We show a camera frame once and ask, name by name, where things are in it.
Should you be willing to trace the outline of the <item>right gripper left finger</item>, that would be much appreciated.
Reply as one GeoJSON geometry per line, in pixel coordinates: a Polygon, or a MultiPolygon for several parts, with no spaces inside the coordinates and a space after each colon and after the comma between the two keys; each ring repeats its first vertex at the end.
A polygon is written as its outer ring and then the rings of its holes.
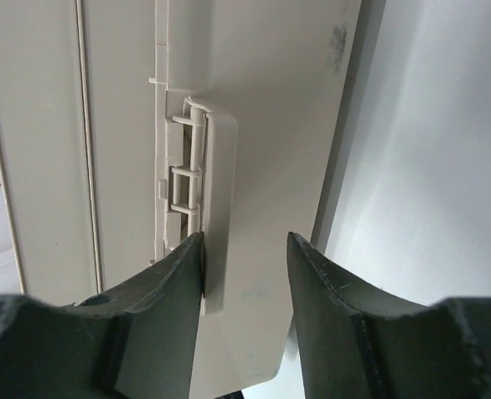
{"type": "Polygon", "coordinates": [[[0,294],[0,398],[186,398],[204,237],[78,305],[0,294]]]}

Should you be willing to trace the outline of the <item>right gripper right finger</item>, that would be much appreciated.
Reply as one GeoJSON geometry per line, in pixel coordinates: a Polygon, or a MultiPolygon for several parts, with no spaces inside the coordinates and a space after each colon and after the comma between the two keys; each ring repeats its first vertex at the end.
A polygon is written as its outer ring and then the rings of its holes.
{"type": "Polygon", "coordinates": [[[491,298],[387,293],[287,236],[308,398],[491,398],[491,298]]]}

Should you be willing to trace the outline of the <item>beige plastic tool box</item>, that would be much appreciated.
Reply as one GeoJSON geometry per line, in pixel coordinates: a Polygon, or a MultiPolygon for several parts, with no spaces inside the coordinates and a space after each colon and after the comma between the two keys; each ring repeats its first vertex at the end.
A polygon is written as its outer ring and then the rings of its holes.
{"type": "Polygon", "coordinates": [[[0,1],[18,291],[78,305],[204,237],[189,395],[277,377],[360,1],[0,1]]]}

